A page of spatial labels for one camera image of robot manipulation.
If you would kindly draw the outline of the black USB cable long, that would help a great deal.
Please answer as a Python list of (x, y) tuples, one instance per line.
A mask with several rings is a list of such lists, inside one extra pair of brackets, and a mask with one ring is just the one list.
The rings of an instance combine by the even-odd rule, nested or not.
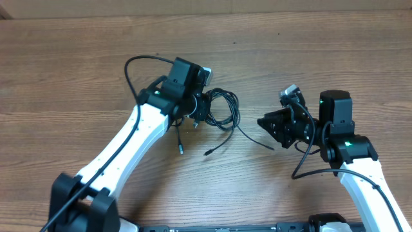
[(206, 151), (203, 155), (208, 156), (213, 153), (215, 150), (223, 146), (225, 143), (229, 141), (229, 139), (233, 136), (234, 130), (237, 128), (247, 139), (251, 140), (252, 142), (266, 148), (269, 150), (274, 150), (273, 147), (267, 146), (263, 143), (260, 143), (251, 137), (249, 137), (240, 127), (239, 124), (241, 122), (241, 114), (239, 110), (239, 99), (237, 95), (233, 92), (223, 90), (221, 88), (214, 88), (209, 90), (206, 95), (209, 98), (209, 104), (220, 97), (223, 97), (228, 104), (230, 115), (223, 120), (217, 120), (211, 111), (208, 112), (205, 122), (210, 126), (215, 126), (221, 131), (230, 132), (229, 136), (218, 146), (213, 149)]

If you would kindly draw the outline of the black USB cable short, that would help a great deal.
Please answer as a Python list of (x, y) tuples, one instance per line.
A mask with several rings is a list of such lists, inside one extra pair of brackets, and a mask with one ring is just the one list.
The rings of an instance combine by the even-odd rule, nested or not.
[[(211, 104), (213, 100), (216, 100), (220, 97), (223, 97), (226, 100), (230, 115), (226, 119), (219, 121), (211, 112)], [(241, 119), (239, 112), (239, 99), (233, 92), (223, 90), (221, 88), (214, 88), (207, 91), (206, 93), (201, 94), (200, 97), (195, 97), (194, 100), (194, 111), (188, 116), (183, 116), (180, 119), (180, 122), (175, 121), (175, 125), (172, 125), (172, 127), (176, 128), (176, 133), (178, 136), (178, 148), (181, 155), (184, 153), (184, 149), (180, 138), (179, 126), (184, 122), (184, 118), (194, 119), (194, 126), (197, 126), (199, 122), (204, 121), (210, 126), (219, 128), (221, 131), (229, 131), (230, 135), (221, 144), (204, 153), (204, 156), (208, 156), (215, 150), (222, 147), (232, 137), (234, 129), (238, 127)]]

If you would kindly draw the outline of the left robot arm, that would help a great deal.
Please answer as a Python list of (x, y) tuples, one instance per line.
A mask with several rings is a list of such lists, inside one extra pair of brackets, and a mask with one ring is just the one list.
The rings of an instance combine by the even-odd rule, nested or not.
[(71, 177), (61, 173), (51, 187), (42, 231), (139, 231), (118, 212), (125, 183), (150, 147), (184, 117), (199, 122), (208, 107), (204, 87), (212, 70), (177, 57), (171, 70), (140, 92), (133, 111), (109, 144)]

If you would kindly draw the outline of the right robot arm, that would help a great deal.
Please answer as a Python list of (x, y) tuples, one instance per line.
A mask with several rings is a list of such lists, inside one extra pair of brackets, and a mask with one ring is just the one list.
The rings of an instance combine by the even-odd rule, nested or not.
[(316, 119), (294, 85), (280, 92), (279, 101), (282, 109), (258, 119), (260, 127), (284, 148), (298, 142), (318, 146), (321, 158), (330, 165), (327, 172), (345, 187), (366, 231), (411, 231), (384, 178), (377, 151), (369, 138), (355, 134), (349, 92), (321, 92)]

